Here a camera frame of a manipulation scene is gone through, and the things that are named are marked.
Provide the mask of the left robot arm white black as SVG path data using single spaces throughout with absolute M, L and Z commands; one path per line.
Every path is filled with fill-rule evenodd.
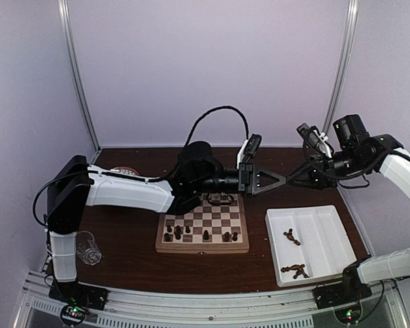
M 249 162 L 257 149 L 255 143 L 245 141 L 236 166 L 226 168 L 213 156 L 209 143 L 195 141 L 178 154 L 175 168 L 158 178 L 103 169 L 90 165 L 83 155 L 72 157 L 40 189 L 47 192 L 46 214 L 38 223 L 48 233 L 53 287 L 69 303 L 85 296 L 76 266 L 77 232 L 85 207 L 119 206 L 181 215 L 198 207 L 203 193 L 257 196 L 284 186 L 285 177 Z

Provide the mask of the brown chess pieces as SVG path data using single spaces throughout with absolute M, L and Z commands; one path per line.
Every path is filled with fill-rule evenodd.
M 298 241 L 294 236 L 293 236 L 293 229 L 290 228 L 288 231 L 283 232 L 283 235 L 292 243 L 294 243 L 297 246 L 300 246 L 301 243 Z

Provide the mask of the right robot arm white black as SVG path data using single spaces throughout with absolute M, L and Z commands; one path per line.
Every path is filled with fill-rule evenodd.
M 288 177 L 287 183 L 296 187 L 323 190 L 342 187 L 344 182 L 378 174 L 376 190 L 386 191 L 380 196 L 364 191 L 370 200 L 379 204 L 371 210 L 375 217 L 385 214 L 386 205 L 397 215 L 410 213 L 410 152 L 392 135 L 371 135 L 357 114 L 346 115 L 333 123 L 333 130 L 340 146 L 335 151 L 328 137 L 316 126 L 303 123 L 297 127 L 303 145 L 304 162 Z M 348 265 L 342 274 L 342 282 L 336 294 L 341 301 L 352 301 L 362 290 L 374 282 L 410 278 L 410 242 L 403 242 L 402 249 L 389 254 L 372 256 Z

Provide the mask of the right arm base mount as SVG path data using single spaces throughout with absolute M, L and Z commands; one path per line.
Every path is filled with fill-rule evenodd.
M 313 289 L 314 300 L 319 310 L 357 302 L 371 295 L 371 288 L 367 285 L 360 286 L 356 290 L 347 289 L 343 283 L 322 285 Z

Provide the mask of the wooden chess board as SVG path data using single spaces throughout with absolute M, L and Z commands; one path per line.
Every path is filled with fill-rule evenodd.
M 239 194 L 205 194 L 200 196 L 201 204 L 184 215 L 162 214 L 156 236 L 155 249 L 166 254 L 245 254 L 249 251 L 249 235 L 245 218 L 243 197 Z M 182 228 L 180 240 L 174 233 L 176 226 Z M 205 241 L 203 233 L 208 230 L 210 238 Z M 238 233 L 238 240 L 223 241 L 223 235 Z M 171 235 L 165 242 L 164 235 Z

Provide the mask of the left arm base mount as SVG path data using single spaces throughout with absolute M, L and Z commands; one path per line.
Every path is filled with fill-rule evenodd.
M 59 282 L 54 275 L 49 297 L 85 309 L 104 310 L 109 291 L 106 288 L 85 285 L 76 278 Z

